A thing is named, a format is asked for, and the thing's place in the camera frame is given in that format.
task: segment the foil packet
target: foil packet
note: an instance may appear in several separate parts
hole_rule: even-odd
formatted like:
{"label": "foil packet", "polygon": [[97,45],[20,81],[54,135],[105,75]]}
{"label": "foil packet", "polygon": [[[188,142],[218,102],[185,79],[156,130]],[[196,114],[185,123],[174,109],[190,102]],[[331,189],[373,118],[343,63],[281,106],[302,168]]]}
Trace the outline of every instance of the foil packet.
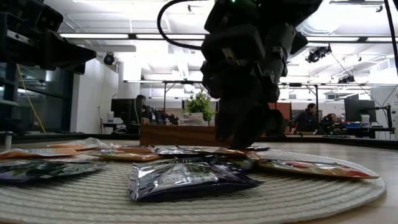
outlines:
{"label": "foil packet", "polygon": [[27,182],[82,174],[102,169],[106,165],[102,162],[53,162],[37,159],[0,162],[0,182]]}
{"label": "foil packet", "polygon": [[254,168],[254,161],[243,158],[219,157],[218,163],[237,172],[246,172]]}
{"label": "foil packet", "polygon": [[9,149],[0,152],[0,159],[21,158],[21,157],[58,157],[79,155],[74,149]]}
{"label": "foil packet", "polygon": [[266,169],[281,170],[298,174],[324,175],[332,177],[346,177],[353,179],[377,179],[379,176],[369,175],[363,171],[338,163],[261,160],[259,165]]}
{"label": "foil packet", "polygon": [[249,147],[243,150],[234,150],[228,148],[214,148],[214,147],[172,147],[172,148],[157,148],[154,153],[164,156],[173,157],[190,157],[193,155],[217,155],[228,157],[241,157],[247,158],[248,154],[252,151],[266,151],[269,147]]}
{"label": "foil packet", "polygon": [[104,160],[125,162],[148,162],[164,158],[157,154],[125,152],[119,149],[103,149],[88,153],[87,155],[100,157]]}
{"label": "foil packet", "polygon": [[127,194],[135,201],[159,202],[215,196],[261,184],[212,157],[191,157],[134,163]]}

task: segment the person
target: person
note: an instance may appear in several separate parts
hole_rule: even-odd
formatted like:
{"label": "person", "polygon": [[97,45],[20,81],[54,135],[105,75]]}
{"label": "person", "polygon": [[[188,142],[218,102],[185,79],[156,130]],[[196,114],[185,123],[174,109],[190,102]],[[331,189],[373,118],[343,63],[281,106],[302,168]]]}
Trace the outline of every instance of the person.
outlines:
{"label": "person", "polygon": [[146,96],[144,96],[144,95],[137,95],[137,100],[141,100],[142,101],[142,103],[141,103],[141,118],[148,118],[148,119],[151,119],[152,117],[149,117],[149,115],[150,115],[150,113],[149,113],[149,111],[148,111],[148,108],[147,108],[147,106],[146,106]]}
{"label": "person", "polygon": [[330,113],[326,117],[330,122],[333,123],[333,131],[334,132],[339,132],[344,128],[343,123],[341,122],[340,119],[337,118],[336,114]]}
{"label": "person", "polygon": [[291,134],[295,131],[312,132],[318,126],[317,123],[317,106],[315,103],[310,103],[304,112],[300,113],[293,121]]}

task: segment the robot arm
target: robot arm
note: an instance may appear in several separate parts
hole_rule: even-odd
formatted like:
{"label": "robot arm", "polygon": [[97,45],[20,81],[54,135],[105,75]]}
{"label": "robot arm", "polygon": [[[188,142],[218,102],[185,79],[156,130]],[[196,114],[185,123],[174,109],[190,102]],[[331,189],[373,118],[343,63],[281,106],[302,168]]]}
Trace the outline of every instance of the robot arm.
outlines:
{"label": "robot arm", "polygon": [[219,0],[207,18],[210,33],[201,51],[203,85],[220,99],[217,139],[232,138],[232,148],[250,146],[261,134],[283,135],[285,122],[268,103],[279,99],[279,79],[287,57],[306,46],[295,27],[322,0]]}

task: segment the glass wall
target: glass wall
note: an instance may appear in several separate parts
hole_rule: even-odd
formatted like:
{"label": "glass wall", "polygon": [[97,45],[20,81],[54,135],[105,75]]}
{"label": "glass wall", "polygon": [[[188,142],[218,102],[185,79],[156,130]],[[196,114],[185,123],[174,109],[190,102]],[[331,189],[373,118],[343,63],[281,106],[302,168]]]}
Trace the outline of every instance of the glass wall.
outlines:
{"label": "glass wall", "polygon": [[35,111],[46,133],[69,131],[73,73],[24,65],[20,65],[20,69],[26,91],[16,65],[0,64],[0,76],[5,79],[4,86],[0,87],[0,99],[18,104],[17,107],[2,105],[0,116],[14,119],[28,132],[42,132]]}

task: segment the white woven mat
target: white woven mat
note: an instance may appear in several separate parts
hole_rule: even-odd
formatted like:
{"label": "white woven mat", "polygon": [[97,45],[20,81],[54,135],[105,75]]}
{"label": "white woven mat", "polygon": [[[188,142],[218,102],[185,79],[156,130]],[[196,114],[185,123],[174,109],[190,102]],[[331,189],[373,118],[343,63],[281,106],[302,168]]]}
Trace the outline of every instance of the white woven mat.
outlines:
{"label": "white woven mat", "polygon": [[[339,162],[338,159],[283,151],[272,159]],[[78,160],[91,159],[79,156]],[[127,196],[130,163],[46,184],[0,185],[0,219],[16,223],[285,223],[327,217],[358,207],[386,189],[382,179],[341,180],[275,174],[251,175],[258,188],[179,202],[137,203]]]}

